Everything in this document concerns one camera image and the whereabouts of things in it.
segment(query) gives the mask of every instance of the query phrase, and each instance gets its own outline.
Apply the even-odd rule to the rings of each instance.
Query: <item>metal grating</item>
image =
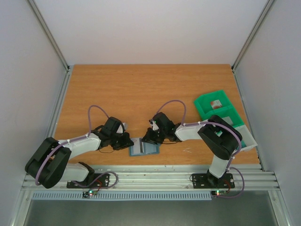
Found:
[[[209,191],[132,192],[100,191],[89,198],[82,191],[36,191],[33,200],[95,200],[95,201],[139,201],[139,200],[211,200]]]

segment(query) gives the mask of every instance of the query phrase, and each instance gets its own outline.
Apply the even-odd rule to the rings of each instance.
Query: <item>wooden table surface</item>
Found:
[[[168,100],[187,106],[186,123],[201,118],[193,101],[202,94],[223,89],[246,123],[246,116],[229,65],[75,65],[58,121],[55,138],[69,139],[88,132],[87,109],[99,105],[109,116],[128,124],[130,137],[143,137],[148,120]],[[170,120],[182,119],[180,103],[166,105]],[[92,127],[106,122],[97,108],[91,110]],[[111,147],[101,149],[110,152]],[[160,154],[130,157],[128,148],[112,153],[88,152],[70,162],[90,165],[211,164],[213,154],[202,140],[162,145]],[[233,163],[259,163],[256,150],[239,153]]]

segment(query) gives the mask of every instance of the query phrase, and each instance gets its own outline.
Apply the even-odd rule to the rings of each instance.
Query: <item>green tray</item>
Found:
[[[211,106],[211,102],[215,100],[219,100],[222,107],[214,110]],[[209,119],[212,115],[218,115],[221,118],[225,118],[225,121],[228,123],[229,118],[227,117],[230,117],[233,127],[244,125],[244,122],[223,90],[201,95],[194,101],[194,105],[202,120]]]

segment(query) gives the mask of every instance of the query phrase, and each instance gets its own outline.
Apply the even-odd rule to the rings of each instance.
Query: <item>purple cable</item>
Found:
[[[183,124],[184,124],[185,117],[186,117],[186,105],[185,105],[185,103],[184,103],[183,101],[181,101],[181,100],[170,100],[170,101],[167,101],[165,104],[163,104],[163,105],[159,108],[159,110],[157,110],[157,113],[156,113],[156,114],[158,114],[159,111],[160,111],[165,105],[167,105],[167,104],[169,104],[169,103],[171,103],[171,102],[180,102],[180,103],[183,104],[183,106],[184,106],[184,114],[183,114],[182,121],[181,121],[181,124],[183,125]]]
[[[240,174],[241,180],[243,182],[243,187],[241,188],[241,191],[238,194],[234,195],[234,196],[212,195],[213,197],[224,198],[224,199],[233,199],[233,198],[237,198],[237,197],[241,196],[241,194],[244,192],[244,189],[245,189],[245,179],[244,179],[242,173],[237,168],[235,168],[235,167],[230,167],[230,169],[234,169],[234,170],[236,170]]]
[[[86,139],[88,136],[90,136],[91,134],[91,130],[92,130],[92,125],[91,125],[91,117],[90,117],[90,110],[92,107],[97,107],[99,108],[100,110],[103,111],[103,113],[109,118],[108,114],[100,107],[100,106],[97,106],[97,105],[91,105],[89,108],[88,108],[88,122],[89,122],[89,132],[87,135],[83,135],[81,137],[76,137],[74,139],[71,139],[69,141],[66,141],[66,142],[63,142],[61,144],[59,144],[58,146],[56,146],[50,153],[49,155],[46,157],[46,159],[43,161],[43,163],[41,164],[41,167],[39,168],[38,172],[37,172],[37,175],[36,175],[36,178],[35,178],[35,184],[37,186],[40,185],[39,183],[39,177],[41,175],[41,172],[42,170],[44,169],[46,163],[48,162],[48,160],[51,158],[51,156],[62,146],[66,145],[67,143],[71,143],[71,142],[75,142],[75,141],[79,141],[79,140],[83,140],[83,139]]]
[[[114,187],[118,181],[119,181],[119,178],[118,178],[118,175],[115,173],[115,172],[112,172],[112,171],[107,171],[107,172],[104,172],[102,173],[101,175],[99,175],[98,177],[96,177],[88,186],[85,186],[85,185],[81,185],[80,183],[78,183],[77,181],[73,181],[73,183],[75,183],[76,185],[78,185],[79,187],[82,187],[82,188],[86,188],[86,187],[89,187],[90,185],[92,185],[95,181],[97,181],[101,176],[103,176],[104,174],[107,174],[107,173],[111,173],[113,174],[115,177],[116,177],[116,180],[114,182],[114,184],[108,186],[108,187],[101,187],[102,189],[109,189],[111,187]]]
[[[97,105],[91,105],[88,108],[88,122],[89,122],[89,132],[88,132],[88,136],[90,136],[91,134],[91,130],[92,130],[92,125],[91,125],[91,118],[90,118],[90,110],[92,107],[97,107],[98,109],[102,110],[102,112],[109,118],[108,114],[105,112],[105,110],[103,110],[100,106]]]

